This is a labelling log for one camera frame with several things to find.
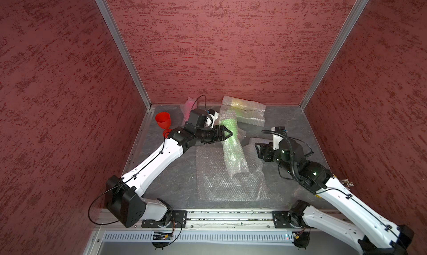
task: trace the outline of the black motor housing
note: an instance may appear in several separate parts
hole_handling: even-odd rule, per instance
[[[145,212],[145,202],[122,179],[113,175],[105,184],[104,207],[126,228],[133,226]]]

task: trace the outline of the wire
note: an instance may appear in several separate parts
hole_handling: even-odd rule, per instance
[[[193,109],[193,107],[194,107],[194,104],[199,100],[199,98],[201,98],[201,97],[205,97],[205,110],[206,110],[206,112],[207,112],[207,108],[206,108],[206,95],[201,95],[200,97],[198,97],[196,100],[195,100],[195,102],[193,103],[193,105],[191,106],[191,108],[190,109]]]
[[[305,156],[306,158],[314,154],[314,151],[313,151],[313,149],[311,148],[311,146],[310,146],[309,144],[307,144],[306,142],[304,142],[303,140],[298,139],[298,138],[293,138],[293,137],[291,137],[291,136],[288,136],[288,138],[293,139],[293,140],[298,140],[298,141],[300,141],[300,142],[302,142],[302,143],[304,143],[304,144],[306,144],[306,145],[307,145],[307,147],[310,149],[310,152],[309,152],[309,153],[307,153],[307,154],[304,154],[304,156]]]
[[[107,193],[107,192],[109,192],[109,191],[111,191],[111,190],[113,190],[113,189],[115,189],[115,188],[118,188],[119,186],[117,185],[117,184],[115,184],[115,186],[113,187],[113,188],[110,188],[110,189],[108,189],[107,191],[105,191],[104,193],[102,193],[102,194],[100,194],[96,199],[94,199],[93,201],[92,201],[92,203],[90,204],[90,206],[89,206],[89,208],[88,208],[88,218],[89,218],[89,220],[92,222],[92,223],[94,223],[94,224],[96,224],[96,225],[99,225],[99,226],[105,226],[105,225],[108,225],[108,224],[112,224],[112,223],[117,223],[119,220],[117,220],[117,221],[115,221],[115,222],[111,222],[111,223],[97,223],[97,222],[95,222],[95,221],[93,221],[92,220],[92,218],[91,218],[91,213],[90,213],[90,211],[91,211],[91,208],[92,208],[92,205],[95,203],[95,201],[97,200],[97,199],[99,199],[100,197],[102,197],[105,193]]]
[[[181,226],[181,230],[179,230],[179,234],[178,234],[178,236],[174,239],[174,240],[172,240],[171,242],[169,242],[166,246],[164,246],[164,247],[161,247],[162,249],[163,248],[165,248],[165,247],[167,247],[167,246],[169,246],[170,244],[172,244],[173,242],[175,242],[175,240],[177,240],[178,238],[179,238],[179,236],[181,235],[181,232],[182,232],[182,223],[180,222],[180,221],[178,221],[178,220],[176,220],[175,221],[175,218],[173,219],[173,220],[167,220],[167,221],[165,221],[165,222],[171,222],[171,221],[173,221],[173,229],[172,229],[172,237],[173,237],[173,232],[174,232],[174,230],[175,230],[175,222],[177,222],[177,223],[179,223],[180,224],[180,226]]]
[[[327,191],[329,191],[329,190],[338,190],[339,192],[341,192],[341,193],[343,193],[344,195],[348,196],[346,193],[342,192],[340,189],[337,189],[337,188],[329,188],[329,189],[327,189],[327,190],[325,190],[325,191],[322,191],[322,192],[319,192],[319,193],[317,193],[317,194],[322,194],[322,193],[327,192]]]
[[[399,240],[402,244],[402,247],[404,247],[405,249],[407,248],[403,242],[400,240],[400,238],[393,232],[392,228],[390,228],[389,226],[385,225],[380,219],[378,219],[375,215],[373,215],[369,210],[367,210],[365,207],[363,207],[359,202],[357,202],[355,199],[353,199],[352,197],[350,197],[350,199],[352,199],[355,203],[357,203],[360,207],[362,207],[364,210],[366,210],[370,215],[372,215],[375,219],[377,219],[380,224],[382,224],[383,226],[386,227],[386,231],[390,231],[392,232],[392,234],[397,238],[397,240]]]
[[[283,177],[283,176],[280,174],[280,167],[279,167],[279,165],[277,165],[277,172],[279,172],[279,176],[280,176],[281,178],[286,179],[286,180],[292,180],[292,181],[293,181],[293,179],[292,179],[292,178],[286,178],[286,177]]]
[[[304,226],[304,228],[303,228],[301,231],[299,231],[298,233],[296,233],[296,235],[301,235],[301,234],[302,234],[302,232],[304,232],[305,228],[306,228],[306,226]]]
[[[167,247],[167,246],[169,246],[170,244],[172,244],[173,242],[175,242],[175,240],[177,240],[178,239],[178,237],[181,235],[181,232],[182,232],[182,223],[180,222],[180,221],[175,221],[175,219],[174,219],[174,224],[175,224],[175,222],[177,222],[177,223],[179,223],[180,225],[181,225],[181,230],[179,230],[179,234],[178,234],[178,236],[174,239],[174,240],[172,240],[169,244],[167,244],[166,246],[164,246],[164,247]]]
[[[292,176],[292,178],[297,183],[299,183],[303,188],[307,189],[310,193],[312,193],[313,195],[315,195],[316,191],[313,191],[307,184],[303,183],[297,177],[298,169],[296,168],[297,166],[294,165],[294,152],[293,152],[291,141],[289,140],[289,138],[286,135],[286,133],[285,132],[280,132],[280,131],[277,131],[277,132],[276,131],[270,131],[270,130],[262,130],[261,133],[280,136],[280,137],[282,137],[288,143],[289,157],[290,157],[289,165],[290,165],[290,170],[291,170],[291,176]]]
[[[132,180],[133,178],[135,178],[136,179],[136,176],[145,168],[145,167],[147,167],[147,165],[149,165],[152,161],[154,161],[160,154],[163,154],[163,149],[164,149],[164,143],[165,143],[165,140],[166,140],[166,135],[164,135],[163,136],[163,146],[162,146],[162,148],[161,148],[161,150],[160,150],[160,152],[151,160],[151,161],[149,161],[144,167],[142,167],[136,174],[134,174],[134,175],[132,175],[132,177],[129,179],[129,180],[127,180],[126,182],[124,182],[123,184],[121,184],[120,186],[119,185],[117,185],[117,184],[115,184],[114,185],[114,187],[113,188],[110,188],[110,189],[108,189],[107,191],[105,191],[104,193],[102,193],[102,194],[100,194],[96,199],[94,199],[93,201],[92,201],[92,203],[89,205],[89,208],[88,208],[88,218],[89,218],[89,220],[93,223],[93,224],[96,224],[96,225],[99,225],[99,226],[105,226],[105,225],[108,225],[108,224],[112,224],[112,223],[117,223],[117,222],[119,222],[119,220],[117,220],[117,221],[115,221],[115,222],[111,222],[111,223],[97,223],[97,222],[95,222],[95,221],[93,221],[92,220],[92,218],[91,218],[91,214],[90,214],[90,211],[91,211],[91,208],[92,208],[92,205],[95,203],[95,201],[97,201],[97,199],[99,199],[100,197],[102,197],[105,193],[107,193],[107,192],[109,192],[109,191],[111,191],[111,190],[113,190],[113,189],[115,189],[115,188],[118,188],[117,189],[117,192],[116,192],[116,194],[120,191],[120,189],[127,183],[127,182],[129,182],[130,180]]]

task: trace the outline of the black mounting bracket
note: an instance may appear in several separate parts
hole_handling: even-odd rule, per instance
[[[289,223],[288,211],[284,210],[273,210],[271,214],[273,215],[274,228],[276,229],[290,229],[293,228]]]
[[[162,221],[155,221],[155,220],[143,220],[141,223],[142,228],[172,228],[173,226],[173,220],[175,220],[175,228],[180,228],[181,225],[183,228],[185,228],[185,223],[187,222],[187,211],[186,210],[172,210],[170,221],[167,226],[162,226]]]

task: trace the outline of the metal corner post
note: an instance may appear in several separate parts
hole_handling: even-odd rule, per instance
[[[341,30],[339,31],[338,35],[335,38],[334,43],[332,44],[329,53],[326,55],[325,60],[323,61],[322,65],[319,68],[319,71],[317,72],[316,76],[314,77],[313,82],[311,83],[310,87],[308,88],[304,98],[302,99],[300,103],[300,107],[304,109],[308,102],[310,101],[311,97],[314,94],[314,91],[322,81],[324,75],[326,74],[327,70],[329,69],[329,66],[334,61],[336,55],[338,54],[339,50],[341,49],[342,45],[345,42],[345,39],[347,39],[348,35],[350,34],[352,28],[356,24],[357,20],[360,17],[360,14],[364,10],[366,4],[369,0],[356,0],[354,3],[353,8],[351,9],[350,13],[347,16],[347,19],[345,20],[343,26],[341,27]]]
[[[122,55],[123,60],[129,70],[129,73],[132,76],[132,79],[135,82],[135,85],[138,89],[139,94],[146,106],[147,109],[151,109],[151,101],[148,98],[147,91],[145,91],[144,85],[142,84],[141,78],[139,77],[138,71],[136,70],[135,64],[132,61],[131,55],[126,47],[125,41],[123,40],[119,28],[114,20],[113,15],[111,14],[110,8],[108,7],[106,0],[95,0],[98,8],[104,17],[105,23],[110,30],[111,35],[113,36],[114,42],[116,42],[117,48]]]

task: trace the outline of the metal mounting plate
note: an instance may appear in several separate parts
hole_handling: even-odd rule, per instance
[[[170,218],[175,219],[175,226],[181,226],[185,228],[185,223],[187,222],[187,211],[186,210],[172,210],[172,216]],[[154,220],[143,220],[141,223],[142,228],[172,228],[172,223],[169,223],[166,227],[159,227],[157,221]]]
[[[292,226],[288,222],[288,211],[274,210],[271,212],[273,215],[274,227],[277,229],[291,229]]]

